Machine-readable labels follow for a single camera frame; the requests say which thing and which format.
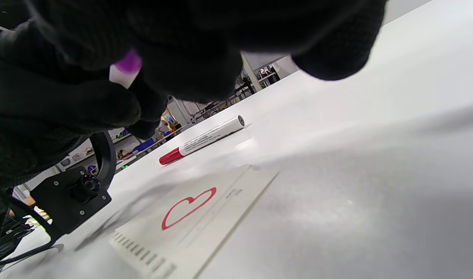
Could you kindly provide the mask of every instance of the wall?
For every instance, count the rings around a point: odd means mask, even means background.
[[[394,21],[430,1],[431,0],[389,0],[386,4],[383,24]]]
[[[178,107],[178,105],[176,104],[176,101],[172,100],[167,104],[167,109],[169,109],[172,116],[176,119],[176,121],[179,122],[179,124],[181,124],[181,126],[185,126],[183,129],[188,129],[189,127],[192,127],[193,125],[192,122],[190,122],[190,119],[192,119],[192,116],[190,116],[190,114],[196,113],[197,111],[199,111],[199,109],[193,102],[189,102],[189,101],[182,102],[181,100],[177,100],[177,101],[180,107]]]
[[[248,65],[252,70],[260,69],[260,67],[271,64],[276,60],[279,60],[285,53],[248,53],[243,52],[243,55],[247,58]]]
[[[272,63],[272,65],[275,67],[277,74],[281,79],[293,74],[295,71],[298,71],[298,67],[295,65],[295,62],[291,60],[290,55],[279,59],[278,61]]]

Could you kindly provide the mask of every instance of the ceiling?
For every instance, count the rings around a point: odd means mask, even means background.
[[[0,0],[0,26],[12,29],[28,18],[23,0]]]

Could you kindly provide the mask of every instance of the desk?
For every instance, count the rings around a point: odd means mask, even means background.
[[[158,163],[237,114],[245,129]],[[180,181],[243,164],[280,174],[199,279],[473,279],[473,0],[392,21],[351,78],[299,71],[185,130],[118,173],[61,252],[0,277],[138,278],[107,244],[114,228]]]
[[[270,75],[268,75],[268,76],[264,76],[263,78],[259,79],[258,81],[259,81],[259,82],[265,81],[266,79],[270,78],[271,76],[274,76],[275,74],[276,74],[276,73],[274,72],[274,73],[272,73],[272,74],[270,74]]]

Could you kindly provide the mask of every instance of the black glove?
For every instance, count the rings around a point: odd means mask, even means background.
[[[66,65],[31,22],[0,31],[0,188],[57,164],[93,133],[152,136],[167,99],[141,79],[126,90],[107,75]]]
[[[97,69],[135,48],[153,90],[193,101],[233,92],[240,51],[291,53],[321,79],[355,74],[368,60],[385,2],[28,0],[40,30],[68,61]],[[256,27],[262,21],[274,27],[265,36]]]

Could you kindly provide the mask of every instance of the heart outline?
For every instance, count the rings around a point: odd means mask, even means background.
[[[196,208],[194,208],[192,211],[188,212],[187,214],[185,214],[183,217],[181,217],[180,219],[178,219],[176,222],[174,222],[173,224],[170,224],[170,225],[166,225],[166,221],[167,221],[167,217],[169,216],[169,214],[171,214],[171,211],[176,207],[178,206],[180,203],[183,203],[184,201],[188,201],[188,204],[191,204],[192,202],[196,201],[197,198],[200,198],[200,196],[202,196],[203,194],[206,194],[210,192],[210,196],[203,202],[201,203],[201,205],[197,206]],[[194,213],[195,211],[197,211],[199,208],[201,208],[202,206],[204,206],[208,201],[210,201],[210,199],[213,198],[213,196],[215,195],[215,193],[217,192],[217,188],[216,187],[212,187],[210,189],[207,189],[206,191],[202,192],[201,194],[199,194],[198,196],[196,196],[195,198],[192,198],[191,196],[189,196],[188,198],[184,198],[183,200],[181,201],[178,201],[175,205],[172,206],[171,209],[169,209],[169,211],[167,212],[166,216],[164,217],[164,220],[162,220],[162,225],[161,225],[161,229],[162,230],[167,230],[169,228],[171,228],[172,226],[178,224],[179,222],[181,222],[183,219],[185,219],[186,217],[190,216],[192,213]]]

